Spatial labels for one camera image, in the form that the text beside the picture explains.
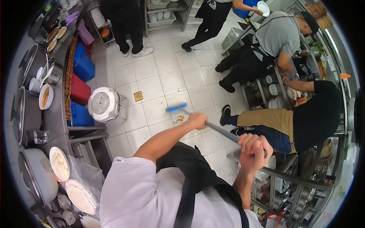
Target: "broom handle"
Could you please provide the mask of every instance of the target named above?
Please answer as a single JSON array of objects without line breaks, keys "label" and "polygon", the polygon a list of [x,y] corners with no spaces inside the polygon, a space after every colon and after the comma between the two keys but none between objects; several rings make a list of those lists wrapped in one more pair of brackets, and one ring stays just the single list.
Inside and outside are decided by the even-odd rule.
[{"label": "broom handle", "polygon": [[[185,109],[180,109],[181,111],[185,112],[186,114],[191,114],[190,112],[186,111]],[[220,128],[219,126],[215,125],[215,124],[212,124],[211,122],[209,121],[206,121],[205,122],[205,125],[213,128],[214,130],[216,130],[217,132],[221,133],[222,135],[224,135],[225,137],[229,138],[230,140],[234,141],[235,143],[238,143],[238,138],[239,136],[238,135],[234,135],[232,134],[231,132],[223,129],[223,128]]]}]

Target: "black t-shirt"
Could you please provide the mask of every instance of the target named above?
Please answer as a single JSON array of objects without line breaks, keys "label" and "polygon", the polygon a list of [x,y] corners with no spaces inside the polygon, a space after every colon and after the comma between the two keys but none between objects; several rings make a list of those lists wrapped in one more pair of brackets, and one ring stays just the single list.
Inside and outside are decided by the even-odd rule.
[{"label": "black t-shirt", "polygon": [[314,81],[316,95],[296,107],[293,113],[294,146],[308,150],[333,135],[340,124],[343,97],[330,81]]}]

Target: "blue container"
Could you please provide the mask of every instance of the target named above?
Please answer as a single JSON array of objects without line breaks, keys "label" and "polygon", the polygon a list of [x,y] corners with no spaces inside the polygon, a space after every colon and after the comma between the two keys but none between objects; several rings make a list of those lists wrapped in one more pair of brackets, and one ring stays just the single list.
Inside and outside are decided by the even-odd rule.
[{"label": "blue container", "polygon": [[71,118],[72,125],[75,127],[92,127],[95,124],[88,109],[73,101],[71,101]]},{"label": "blue container", "polygon": [[73,58],[73,72],[83,81],[87,82],[95,77],[95,65],[88,57],[85,47],[81,43],[76,45]]},{"label": "blue container", "polygon": [[[258,0],[243,0],[243,4],[250,7],[257,6],[257,3]],[[245,19],[248,17],[250,11],[233,8],[233,12],[237,14],[240,18]]]}]

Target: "white tile floor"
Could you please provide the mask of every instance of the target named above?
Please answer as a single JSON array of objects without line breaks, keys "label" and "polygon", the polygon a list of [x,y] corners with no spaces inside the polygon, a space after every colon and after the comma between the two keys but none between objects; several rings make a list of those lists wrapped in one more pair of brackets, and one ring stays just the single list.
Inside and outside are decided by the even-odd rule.
[{"label": "white tile floor", "polygon": [[[229,19],[241,22],[232,13]],[[113,158],[131,157],[158,132],[178,126],[176,119],[184,113],[167,113],[167,107],[186,102],[187,111],[204,112],[216,125],[226,104],[231,105],[232,115],[247,110],[239,84],[234,85],[235,93],[227,93],[218,82],[228,71],[217,73],[214,70],[225,57],[221,55],[221,43],[231,24],[226,21],[217,37],[197,45],[190,53],[181,49],[181,44],[192,39],[196,31],[181,32],[178,28],[151,31],[148,38],[143,38],[143,43],[155,50],[141,58],[123,57],[115,42],[108,48],[94,44],[92,59],[96,76],[87,84],[92,90],[101,86],[116,88],[127,97],[121,103],[121,113],[128,121],[117,119],[107,124],[107,142]],[[138,91],[142,91],[143,100],[135,102],[133,94]],[[237,150],[237,145],[211,128],[192,131],[181,141],[192,147],[196,145],[217,175],[233,183],[226,154]]]}]

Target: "white chef jacket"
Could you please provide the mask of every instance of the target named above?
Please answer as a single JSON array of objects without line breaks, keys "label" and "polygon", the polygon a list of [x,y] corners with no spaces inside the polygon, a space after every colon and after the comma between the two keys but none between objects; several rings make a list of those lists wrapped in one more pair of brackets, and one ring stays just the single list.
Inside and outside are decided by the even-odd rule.
[{"label": "white chef jacket", "polygon": [[[180,204],[184,175],[179,168],[161,169],[144,158],[114,159],[100,199],[103,228],[172,228]],[[250,228],[262,228],[245,210]],[[239,211],[213,187],[195,195],[192,228],[242,227]]]}]

